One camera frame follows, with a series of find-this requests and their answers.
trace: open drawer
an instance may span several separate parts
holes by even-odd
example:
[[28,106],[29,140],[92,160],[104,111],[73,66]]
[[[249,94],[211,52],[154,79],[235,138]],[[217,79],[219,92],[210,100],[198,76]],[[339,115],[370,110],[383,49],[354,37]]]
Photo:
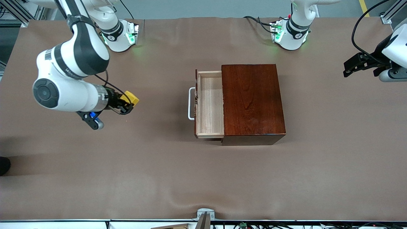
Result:
[[272,145],[286,134],[275,64],[196,70],[192,89],[190,119],[197,138],[221,139],[222,145]]

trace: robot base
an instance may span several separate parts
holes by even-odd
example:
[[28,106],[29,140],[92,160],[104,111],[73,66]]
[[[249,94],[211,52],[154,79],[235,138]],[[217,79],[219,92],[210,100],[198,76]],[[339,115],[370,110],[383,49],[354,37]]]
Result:
[[125,20],[119,20],[123,24],[123,32],[117,37],[117,40],[109,40],[102,34],[105,44],[109,46],[112,51],[124,52],[130,48],[130,46],[137,43],[138,36],[138,24],[134,24]]
[[275,23],[270,23],[270,31],[277,32],[277,34],[271,34],[271,40],[273,43],[279,44],[284,49],[296,50],[305,42],[308,32],[303,38],[294,39],[293,36],[287,32],[287,23],[288,20],[280,20]]

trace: wooden box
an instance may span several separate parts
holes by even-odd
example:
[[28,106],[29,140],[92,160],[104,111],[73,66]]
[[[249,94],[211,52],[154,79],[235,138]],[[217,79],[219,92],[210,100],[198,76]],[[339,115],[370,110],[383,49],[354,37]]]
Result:
[[195,136],[222,145],[272,145],[285,134],[275,64],[195,71]]

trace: metal bracket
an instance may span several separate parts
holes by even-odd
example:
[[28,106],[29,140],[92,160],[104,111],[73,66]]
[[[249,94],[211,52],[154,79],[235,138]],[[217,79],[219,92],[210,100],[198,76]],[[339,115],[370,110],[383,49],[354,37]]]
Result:
[[215,219],[215,210],[213,209],[209,209],[209,208],[200,208],[197,211],[197,217],[194,220],[199,220],[199,218],[201,217],[202,214],[205,214],[206,212],[209,213],[210,215],[210,220],[214,221]]
[[389,19],[389,20],[386,22],[385,19],[384,19],[384,17],[383,17],[383,15],[380,15],[380,19],[382,20],[382,23],[383,23],[383,24],[391,24],[391,23],[392,23],[392,20],[391,20],[391,19]]

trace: yellow line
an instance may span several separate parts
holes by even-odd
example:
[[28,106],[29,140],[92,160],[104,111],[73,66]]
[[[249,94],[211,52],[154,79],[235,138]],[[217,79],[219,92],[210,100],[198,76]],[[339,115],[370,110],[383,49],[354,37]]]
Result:
[[359,3],[360,3],[360,7],[362,7],[363,13],[365,13],[366,11],[368,11],[368,8],[366,7],[365,0],[359,0]]

